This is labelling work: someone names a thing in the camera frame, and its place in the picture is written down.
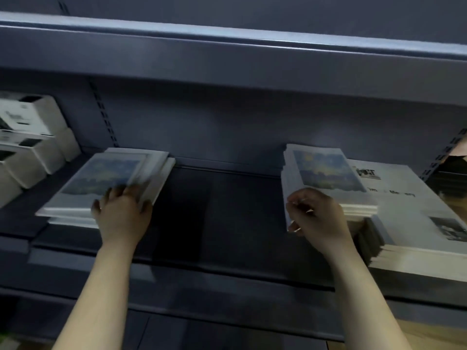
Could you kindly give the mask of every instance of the finger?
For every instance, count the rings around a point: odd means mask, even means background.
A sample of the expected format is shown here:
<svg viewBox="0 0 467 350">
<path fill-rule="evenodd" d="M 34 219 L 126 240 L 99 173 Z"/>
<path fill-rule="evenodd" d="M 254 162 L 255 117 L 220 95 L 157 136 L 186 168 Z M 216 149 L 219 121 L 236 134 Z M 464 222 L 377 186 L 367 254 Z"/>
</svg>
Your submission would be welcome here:
<svg viewBox="0 0 467 350">
<path fill-rule="evenodd" d="M 315 210 L 323 201 L 330 199 L 330 197 L 324 193 L 321 193 L 317 189 L 304 188 L 297 190 L 287 197 L 287 201 L 306 204 Z"/>
<path fill-rule="evenodd" d="M 129 185 L 123 190 L 122 195 L 130 195 L 130 196 L 132 196 L 133 198 L 136 199 L 138 197 L 139 192 L 140 192 L 140 188 L 141 188 L 141 186 L 139 184 Z"/>
<path fill-rule="evenodd" d="M 287 227 L 287 231 L 289 231 L 290 233 L 295 233 L 297 232 L 297 230 L 300 229 L 300 226 L 298 225 L 298 223 L 296 223 L 295 221 L 292 221 L 292 223 L 290 224 L 289 227 Z"/>
<path fill-rule="evenodd" d="M 108 188 L 106 193 L 104 194 L 104 196 L 102 196 L 102 198 L 100 199 L 100 208 L 103 209 L 104 206 L 107 205 L 107 203 L 109 202 L 109 195 L 110 195 L 110 192 L 112 191 L 112 188 Z"/>
<path fill-rule="evenodd" d="M 149 220 L 151 219 L 152 216 L 152 204 L 150 200 L 146 200 L 143 203 L 143 207 L 141 208 L 141 215 L 143 217 L 148 218 Z"/>
<path fill-rule="evenodd" d="M 294 220 L 294 222 L 300 227 L 304 227 L 306 225 L 309 225 L 310 223 L 313 223 L 314 219 L 316 218 L 300 210 L 297 206 L 295 206 L 291 202 L 288 202 L 285 205 L 285 207 L 287 209 L 287 212 L 289 213 L 290 218 Z"/>
<path fill-rule="evenodd" d="M 122 195 L 124 190 L 125 190 L 124 185 L 117 185 L 115 188 L 112 188 L 109 194 L 109 200 L 118 198 L 120 195 Z"/>
<path fill-rule="evenodd" d="M 92 206 L 90 207 L 90 213 L 92 217 L 94 217 L 94 220 L 97 220 L 97 218 L 100 216 L 99 200 L 94 200 L 94 202 L 92 203 Z"/>
</svg>

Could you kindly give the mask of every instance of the bare skin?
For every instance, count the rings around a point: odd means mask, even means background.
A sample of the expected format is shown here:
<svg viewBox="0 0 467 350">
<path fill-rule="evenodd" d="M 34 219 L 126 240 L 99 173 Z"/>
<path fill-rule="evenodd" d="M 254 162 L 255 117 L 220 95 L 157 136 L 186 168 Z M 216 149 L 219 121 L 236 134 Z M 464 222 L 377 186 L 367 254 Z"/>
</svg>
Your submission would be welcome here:
<svg viewBox="0 0 467 350">
<path fill-rule="evenodd" d="M 94 267 L 60 333 L 54 350 L 117 350 L 122 346 L 128 306 L 130 266 L 136 245 L 151 220 L 152 206 L 136 202 L 137 186 L 109 189 L 92 206 L 102 247 Z M 342 208 L 314 189 L 288 198 L 287 210 L 305 238 L 331 265 L 349 350 L 408 350 L 399 328 L 353 245 Z M 306 214 L 297 204 L 313 209 Z"/>
<path fill-rule="evenodd" d="M 297 231 L 321 252 L 331 266 L 349 350 L 409 350 L 381 291 L 353 244 L 342 207 L 315 189 L 288 197 L 287 211 Z M 307 214 L 299 205 L 313 210 Z"/>
</svg>

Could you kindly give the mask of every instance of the metal strip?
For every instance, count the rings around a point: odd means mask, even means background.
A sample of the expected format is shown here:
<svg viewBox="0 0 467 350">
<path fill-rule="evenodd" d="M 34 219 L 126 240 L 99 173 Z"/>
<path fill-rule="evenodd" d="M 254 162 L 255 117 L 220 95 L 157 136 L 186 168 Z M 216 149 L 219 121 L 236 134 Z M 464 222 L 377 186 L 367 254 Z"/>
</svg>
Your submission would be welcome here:
<svg viewBox="0 0 467 350">
<path fill-rule="evenodd" d="M 467 46 L 0 12 L 0 66 L 467 105 Z"/>
</svg>

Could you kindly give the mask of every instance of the person's left hand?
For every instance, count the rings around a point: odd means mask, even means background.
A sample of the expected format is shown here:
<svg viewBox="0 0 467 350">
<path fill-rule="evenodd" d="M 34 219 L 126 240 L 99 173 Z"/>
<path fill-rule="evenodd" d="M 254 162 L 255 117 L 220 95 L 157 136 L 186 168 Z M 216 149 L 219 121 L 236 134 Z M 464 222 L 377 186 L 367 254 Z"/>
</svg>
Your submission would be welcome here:
<svg viewBox="0 0 467 350">
<path fill-rule="evenodd" d="M 138 185 L 110 188 L 100 201 L 94 201 L 91 212 L 99 226 L 102 246 L 117 244 L 134 249 L 146 233 L 152 204 L 145 201 L 139 211 L 136 201 L 139 190 Z"/>
</svg>

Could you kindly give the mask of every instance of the wooden floor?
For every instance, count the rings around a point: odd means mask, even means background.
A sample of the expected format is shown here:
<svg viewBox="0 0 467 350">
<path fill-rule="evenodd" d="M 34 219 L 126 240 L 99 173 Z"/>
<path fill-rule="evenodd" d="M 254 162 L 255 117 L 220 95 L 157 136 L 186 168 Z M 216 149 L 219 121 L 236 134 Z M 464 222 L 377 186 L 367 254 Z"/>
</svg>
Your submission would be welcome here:
<svg viewBox="0 0 467 350">
<path fill-rule="evenodd" d="M 467 330 L 398 321 L 413 350 L 467 350 Z M 341 342 L 328 341 L 329 350 L 346 350 Z"/>
</svg>

